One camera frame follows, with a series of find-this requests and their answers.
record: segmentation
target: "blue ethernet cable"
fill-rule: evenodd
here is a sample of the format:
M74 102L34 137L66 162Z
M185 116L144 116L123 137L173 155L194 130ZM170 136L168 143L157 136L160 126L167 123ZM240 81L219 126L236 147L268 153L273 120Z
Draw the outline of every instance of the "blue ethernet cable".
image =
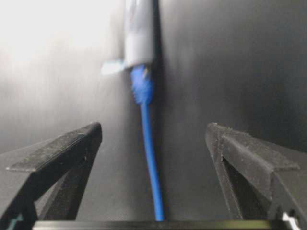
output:
M137 104L141 106L143 138L146 152L150 183L152 186L153 204L156 221L164 221L163 202L157 164L151 137L151 126L148 105L153 95L153 83L150 72L145 65L138 65L132 69L132 90Z

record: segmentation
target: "gray plug housing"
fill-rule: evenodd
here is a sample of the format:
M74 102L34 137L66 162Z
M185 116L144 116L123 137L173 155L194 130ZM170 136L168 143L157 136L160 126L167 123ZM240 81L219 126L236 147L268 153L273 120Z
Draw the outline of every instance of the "gray plug housing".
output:
M151 64L154 50L154 0L126 0L125 66Z

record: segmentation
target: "black plastic part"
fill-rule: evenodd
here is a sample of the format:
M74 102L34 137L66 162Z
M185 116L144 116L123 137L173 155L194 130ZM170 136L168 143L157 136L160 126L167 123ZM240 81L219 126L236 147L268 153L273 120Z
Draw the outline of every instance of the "black plastic part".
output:
M216 123L206 142L234 219L281 219L307 228L307 155Z
M27 228L38 217L74 219L101 141L100 124L91 123L55 140L0 155L0 229L19 214Z
M38 221L33 230L286 230L283 221L77 222Z

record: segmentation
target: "blue cable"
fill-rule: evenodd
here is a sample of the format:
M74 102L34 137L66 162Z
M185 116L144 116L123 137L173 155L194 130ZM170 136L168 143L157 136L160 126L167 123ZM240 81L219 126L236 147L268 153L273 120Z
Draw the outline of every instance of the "blue cable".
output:
M153 83L150 79L150 73L144 65L139 65L133 68L131 72L131 79L132 90L136 103L141 105L143 138L150 183L152 186L155 220L164 221L163 202L157 164L154 157L148 108L148 104L150 103L153 95Z

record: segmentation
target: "metal surface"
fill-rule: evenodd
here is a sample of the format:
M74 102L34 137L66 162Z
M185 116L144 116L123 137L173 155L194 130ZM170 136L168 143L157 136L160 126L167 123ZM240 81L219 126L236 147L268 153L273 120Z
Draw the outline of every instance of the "metal surface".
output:
M123 56L123 12L123 0L0 2L0 152L102 124L80 220L154 218L130 78L100 75ZM227 219L206 126L306 151L307 2L161 0L160 14L151 109L166 218Z
M77 222L38 221L33 230L286 230L283 221Z
M284 213L307 227L307 155L208 125L206 143L234 219L282 219Z

